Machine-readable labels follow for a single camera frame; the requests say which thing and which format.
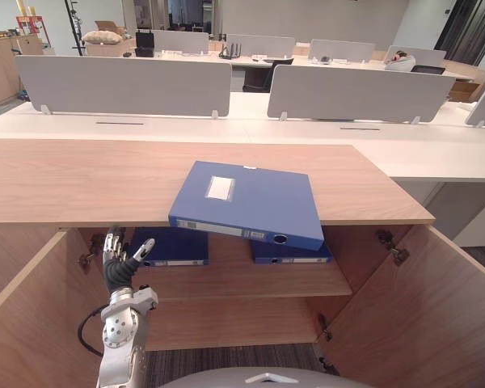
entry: white label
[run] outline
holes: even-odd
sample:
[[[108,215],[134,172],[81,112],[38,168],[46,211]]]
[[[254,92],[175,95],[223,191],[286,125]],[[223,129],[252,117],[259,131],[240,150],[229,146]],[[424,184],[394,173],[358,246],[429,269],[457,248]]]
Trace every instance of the white label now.
[[[167,265],[203,265],[203,260],[169,260]]]
[[[207,198],[214,198],[216,200],[229,200],[232,196],[235,179],[222,178],[221,176],[213,176],[210,180],[209,190],[207,191]]]
[[[231,228],[229,226],[205,224],[204,222],[194,222],[185,220],[176,220],[179,228],[203,230],[204,232],[215,232],[229,234],[231,236],[241,237],[243,235],[243,230],[239,228]]]
[[[264,240],[265,234],[262,232],[250,232],[250,238]]]
[[[204,260],[163,260],[150,262],[152,267],[171,267],[178,265],[203,265]]]
[[[326,263],[327,257],[295,257],[294,263]]]

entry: pillow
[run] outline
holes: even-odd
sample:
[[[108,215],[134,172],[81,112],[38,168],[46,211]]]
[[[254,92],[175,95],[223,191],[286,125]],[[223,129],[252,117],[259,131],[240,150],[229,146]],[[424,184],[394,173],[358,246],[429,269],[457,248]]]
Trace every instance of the pillow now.
[[[90,31],[82,39],[90,44],[119,44],[122,36],[111,31]]]

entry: cabinet hinge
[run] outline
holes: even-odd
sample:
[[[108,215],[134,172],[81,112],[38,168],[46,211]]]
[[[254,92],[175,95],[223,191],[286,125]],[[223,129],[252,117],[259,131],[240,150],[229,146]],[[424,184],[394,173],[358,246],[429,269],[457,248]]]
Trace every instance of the cabinet hinge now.
[[[81,255],[78,258],[79,267],[86,274],[90,271],[90,264],[94,257],[100,255],[103,250],[104,245],[104,234],[94,234],[90,239],[90,248],[88,248],[88,253]]]
[[[329,331],[329,325],[323,314],[318,314],[318,324],[322,329],[322,333],[323,333],[323,336],[325,337],[325,340],[327,340],[327,342],[332,340],[332,333]]]
[[[395,264],[401,265],[410,257],[410,252],[406,249],[400,249],[395,246],[394,235],[389,230],[380,229],[375,234],[379,242],[392,254]]]
[[[320,364],[322,364],[325,373],[331,374],[332,376],[340,376],[338,369],[336,369],[336,367],[330,362],[326,362],[325,357],[319,357],[318,361],[320,361]]]

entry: binder finger hole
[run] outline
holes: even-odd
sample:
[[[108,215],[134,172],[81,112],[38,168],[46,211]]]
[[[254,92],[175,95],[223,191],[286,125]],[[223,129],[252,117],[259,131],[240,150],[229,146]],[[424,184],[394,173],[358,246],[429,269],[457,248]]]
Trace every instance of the binder finger hole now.
[[[273,241],[277,244],[286,244],[288,241],[288,237],[284,236],[283,234],[275,234],[275,237],[273,237]]]

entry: wooden cabinet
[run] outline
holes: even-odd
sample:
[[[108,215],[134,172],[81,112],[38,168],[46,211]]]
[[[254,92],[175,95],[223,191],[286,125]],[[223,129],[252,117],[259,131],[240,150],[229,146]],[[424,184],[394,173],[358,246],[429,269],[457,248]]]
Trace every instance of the wooden cabinet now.
[[[0,38],[0,103],[16,96],[21,87],[16,54],[11,49],[18,49],[24,55],[43,55],[41,40],[37,36]]]
[[[196,159],[307,172],[335,261],[257,266],[248,241],[211,234],[208,266],[139,269],[135,285],[160,299],[149,350],[319,342],[343,376],[374,386],[485,386],[485,269],[352,147],[91,143],[0,141],[0,224],[71,226],[0,292],[0,388],[94,386],[99,358],[76,328],[108,296],[100,260],[85,273],[77,258],[98,227],[164,224]],[[99,326],[85,333],[98,347]]]

